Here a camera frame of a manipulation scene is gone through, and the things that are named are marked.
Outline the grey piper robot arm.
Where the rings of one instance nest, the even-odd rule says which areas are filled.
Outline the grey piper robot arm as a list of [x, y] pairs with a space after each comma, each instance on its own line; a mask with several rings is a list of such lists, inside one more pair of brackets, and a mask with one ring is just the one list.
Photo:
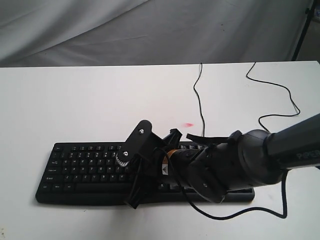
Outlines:
[[127, 204], [132, 208], [152, 195], [160, 183], [195, 191], [221, 203], [231, 191], [274, 185], [289, 170], [320, 164], [320, 117], [312, 116], [276, 133], [261, 129], [228, 137], [186, 137], [200, 149], [182, 149], [182, 133], [173, 128], [161, 138], [142, 120], [122, 148], [121, 157], [136, 169]]

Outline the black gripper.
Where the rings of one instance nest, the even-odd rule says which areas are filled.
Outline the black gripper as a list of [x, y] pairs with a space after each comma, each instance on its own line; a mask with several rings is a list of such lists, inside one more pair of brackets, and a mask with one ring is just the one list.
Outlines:
[[204, 162], [208, 139], [188, 134], [187, 139], [195, 148], [181, 148], [182, 133], [172, 128], [169, 134], [160, 138], [153, 136], [139, 150], [141, 160], [127, 198], [127, 205], [136, 209], [149, 192], [149, 178], [154, 182], [181, 184], [187, 188], [202, 188], [205, 183]]

